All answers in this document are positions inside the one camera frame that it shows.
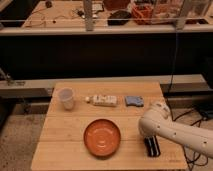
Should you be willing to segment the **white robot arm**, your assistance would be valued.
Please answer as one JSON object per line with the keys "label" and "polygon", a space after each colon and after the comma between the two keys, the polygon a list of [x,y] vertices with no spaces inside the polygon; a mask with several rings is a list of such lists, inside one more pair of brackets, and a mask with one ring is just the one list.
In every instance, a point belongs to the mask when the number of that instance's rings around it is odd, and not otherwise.
{"label": "white robot arm", "polygon": [[163,102],[149,105],[138,121],[138,129],[145,138],[158,135],[213,159],[213,130],[174,122]]}

